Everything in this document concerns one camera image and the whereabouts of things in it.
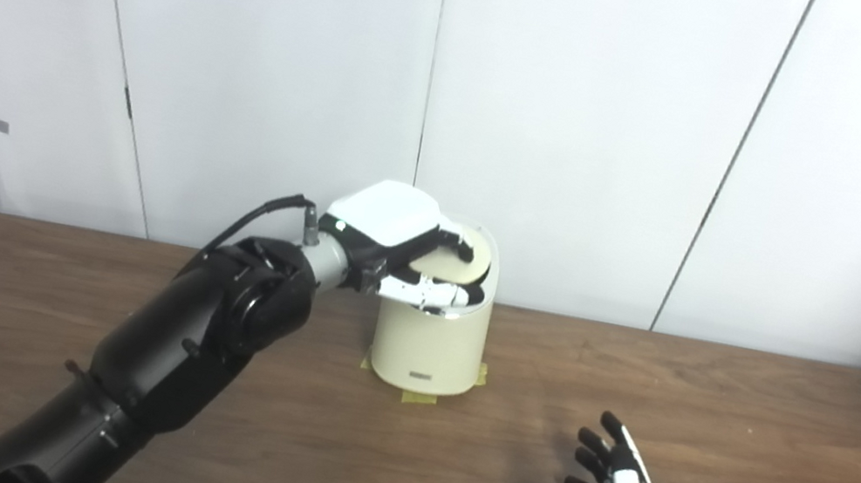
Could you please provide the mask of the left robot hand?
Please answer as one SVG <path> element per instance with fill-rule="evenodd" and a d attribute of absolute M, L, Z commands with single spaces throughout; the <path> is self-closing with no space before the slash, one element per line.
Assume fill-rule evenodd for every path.
<path fill-rule="evenodd" d="M 476 282 L 413 271 L 412 262 L 438 248 L 463 263 L 474 260 L 474 244 L 430 194 L 393 180 L 334 201 L 318 218 L 309 244 L 301 245 L 321 288 L 377 294 L 437 315 L 480 306 L 485 295 Z"/>

